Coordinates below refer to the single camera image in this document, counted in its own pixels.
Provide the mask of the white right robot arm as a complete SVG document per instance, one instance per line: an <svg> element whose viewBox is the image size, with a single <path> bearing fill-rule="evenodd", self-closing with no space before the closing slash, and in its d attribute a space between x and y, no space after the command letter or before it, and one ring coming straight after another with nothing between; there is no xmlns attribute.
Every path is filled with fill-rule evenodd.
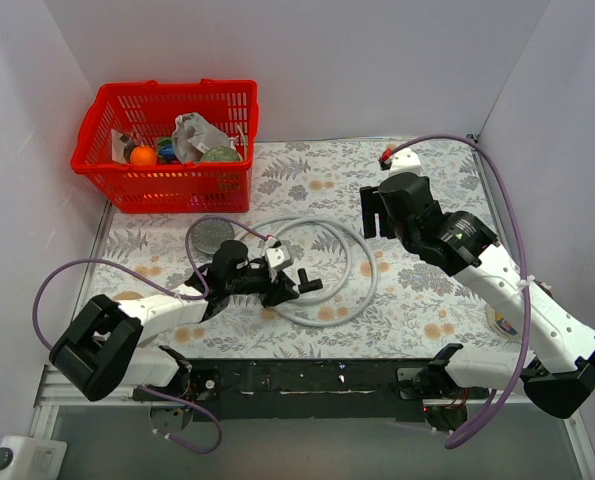
<svg viewBox="0 0 595 480"><path fill-rule="evenodd" d="M459 343L440 350L413 380L424 395L463 388L520 392L567 419L595 390L595 330L524 277L497 235L477 216L445 213L428 177L404 172L360 190L364 236L396 238L483 299L520 335L519 353L485 354Z"/></svg>

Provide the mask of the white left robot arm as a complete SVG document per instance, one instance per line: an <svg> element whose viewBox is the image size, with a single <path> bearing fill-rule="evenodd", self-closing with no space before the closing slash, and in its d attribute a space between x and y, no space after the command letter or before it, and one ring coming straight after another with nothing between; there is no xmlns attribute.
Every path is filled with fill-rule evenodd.
<svg viewBox="0 0 595 480"><path fill-rule="evenodd" d="M180 399L190 386L183 370L189 362L150 341L216 316L236 295L255 295L264 307L298 299L304 290L285 272L292 263L287 247L276 239L260 258L250 258L244 243L226 240L210 263L172 291L123 301L93 297L51 347L49 361L89 401L107 397L120 385L140 384Z"/></svg>

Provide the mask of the grey shower head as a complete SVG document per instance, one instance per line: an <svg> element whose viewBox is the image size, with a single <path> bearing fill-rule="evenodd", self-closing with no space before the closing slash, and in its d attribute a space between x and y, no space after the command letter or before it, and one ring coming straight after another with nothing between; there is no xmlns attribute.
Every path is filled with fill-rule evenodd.
<svg viewBox="0 0 595 480"><path fill-rule="evenodd" d="M214 255L224 241L234 237L233 225L222 219L201 220L190 229L191 245L205 255Z"/></svg>

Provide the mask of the black pipe fitting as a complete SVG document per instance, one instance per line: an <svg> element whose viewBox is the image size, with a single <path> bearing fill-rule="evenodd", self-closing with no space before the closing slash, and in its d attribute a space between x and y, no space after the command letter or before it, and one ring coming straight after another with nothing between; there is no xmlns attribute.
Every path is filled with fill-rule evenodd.
<svg viewBox="0 0 595 480"><path fill-rule="evenodd" d="M298 290L301 295L318 291L323 288L322 280L319 278L310 279L305 268L299 268L297 274L299 278Z"/></svg>

